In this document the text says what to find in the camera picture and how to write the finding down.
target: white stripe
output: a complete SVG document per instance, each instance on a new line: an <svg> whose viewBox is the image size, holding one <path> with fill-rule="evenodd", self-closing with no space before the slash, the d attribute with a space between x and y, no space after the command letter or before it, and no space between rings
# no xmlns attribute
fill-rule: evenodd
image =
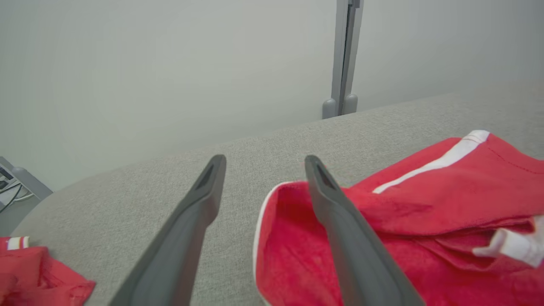
<svg viewBox="0 0 544 306"><path fill-rule="evenodd" d="M388 189L391 186L398 185L403 181L412 178L420 173L427 172L430 170L440 169L447 166L451 166L455 162L461 160L463 157L467 156L470 152L478 147L479 144L485 142L489 136L489 132L482 130L475 130L470 132L467 136L463 137L455 146L453 146L449 151L447 151L442 157L437 160L434 160L421 168L410 171L405 175L399 177L396 180L387 182L378 188L374 189L373 193L382 193L384 190Z"/></svg>
<svg viewBox="0 0 544 306"><path fill-rule="evenodd" d="M8 250L19 249L19 240L21 237L12 237L8 240Z"/></svg>
<svg viewBox="0 0 544 306"><path fill-rule="evenodd" d="M257 229L255 230L255 238L253 239L253 279L255 280L255 284L257 284L257 253L259 250L259 238L261 236L261 226L263 223L264 212L267 209L268 200L280 186L285 184L290 184L290 183L293 183L293 182L283 182L276 185L274 188L272 188L272 190L267 194L266 198L264 198L264 202L261 205L261 211L259 212L259 219L257 219ZM257 291L259 292L261 299L263 299L264 304L267 306L270 306L270 303L268 303L268 301L263 297L263 295L261 295L261 292L259 291L259 289L257 289Z"/></svg>

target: fabric edge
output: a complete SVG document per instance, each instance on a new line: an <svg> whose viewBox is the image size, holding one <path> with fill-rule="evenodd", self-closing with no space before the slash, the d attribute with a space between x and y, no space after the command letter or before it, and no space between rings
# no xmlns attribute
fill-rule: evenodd
<svg viewBox="0 0 544 306"><path fill-rule="evenodd" d="M261 236L261 226L262 226L262 222L263 222L263 218L264 218L264 212L267 209L267 204L268 204L268 201L270 200L270 197L272 196L272 194L274 194L274 192L278 188L280 188L281 186L286 185L286 184L290 184L290 183L294 183L294 181L282 182L282 183L279 183L278 185L274 186L274 188L272 188L272 190L264 198L263 204L261 204L261 210L259 211L259 217L257 219L257 226L256 226L256 229L255 229L255 237L253 239L253 254L252 254L252 259L253 259L253 264L252 264L253 265L253 267L252 267L253 268L253 280L254 280L256 286L257 286L257 253L258 253L258 249L259 249L259 238ZM264 298L264 296L261 294L258 287L257 287L257 292L259 293L259 296L263 300L264 304L267 305L267 306L270 306L270 303Z"/></svg>

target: white trim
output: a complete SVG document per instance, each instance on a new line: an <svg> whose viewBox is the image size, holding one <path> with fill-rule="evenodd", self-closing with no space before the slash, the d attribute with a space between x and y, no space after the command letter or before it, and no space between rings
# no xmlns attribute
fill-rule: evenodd
<svg viewBox="0 0 544 306"><path fill-rule="evenodd" d="M535 232L522 235L507 229L498 229L487 247L473 248L478 257L497 258L504 254L535 268L544 259L544 215L535 217Z"/></svg>
<svg viewBox="0 0 544 306"><path fill-rule="evenodd" d="M8 240L8 250L17 250L19 249L19 241L21 237L12 237Z"/></svg>
<svg viewBox="0 0 544 306"><path fill-rule="evenodd" d="M470 132L467 136L464 136L457 144L455 144L449 151L447 151L442 157L437 160L434 160L421 168L410 171L405 175L399 177L396 180L387 182L376 189L373 193L382 193L391 186L398 185L403 181L412 178L420 173L427 172L430 170L445 168L451 166L455 162L458 162L463 157L467 156L470 152L478 147L479 144L485 142L489 136L489 132L483 130L474 130Z"/></svg>
<svg viewBox="0 0 544 306"><path fill-rule="evenodd" d="M266 198L264 198L263 204L261 204L261 210L259 212L259 219L257 219L257 228L255 229L255 238L253 239L253 280L255 281L255 285L257 285L257 253L259 250L259 237L261 236L261 226L263 223L264 218L264 212L267 209L267 203L272 194L282 185L290 184L294 182L283 182L276 185L272 190L267 194ZM267 306L270 306L270 303L261 295L261 292L259 289L257 289L257 292L259 292L259 295L261 296L261 299L263 300L264 304Z"/></svg>

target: gray device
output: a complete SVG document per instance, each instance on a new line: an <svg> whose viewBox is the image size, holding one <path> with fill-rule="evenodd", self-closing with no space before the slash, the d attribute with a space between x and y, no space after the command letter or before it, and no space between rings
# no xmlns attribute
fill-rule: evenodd
<svg viewBox="0 0 544 306"><path fill-rule="evenodd" d="M316 156L305 159L313 211L325 227L345 305L425 305L408 277Z"/></svg>
<svg viewBox="0 0 544 306"><path fill-rule="evenodd" d="M111 305L189 305L204 233L219 211L225 170L225 156L212 157Z"/></svg>
<svg viewBox="0 0 544 306"><path fill-rule="evenodd" d="M305 159L313 211L325 227L345 305L425 303L361 213L315 156ZM214 156L111 305L189 305L206 228L217 216L226 158Z"/></svg>

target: folded red cloth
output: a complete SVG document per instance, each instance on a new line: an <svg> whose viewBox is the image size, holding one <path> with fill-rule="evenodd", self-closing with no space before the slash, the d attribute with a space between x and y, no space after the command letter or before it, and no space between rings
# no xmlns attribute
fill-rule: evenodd
<svg viewBox="0 0 544 306"><path fill-rule="evenodd" d="M428 305L543 305L543 187L543 161L473 131L344 191ZM342 304L306 182L263 203L254 277L272 305Z"/></svg>
<svg viewBox="0 0 544 306"><path fill-rule="evenodd" d="M28 237L0 238L0 305L83 305L94 286Z"/></svg>

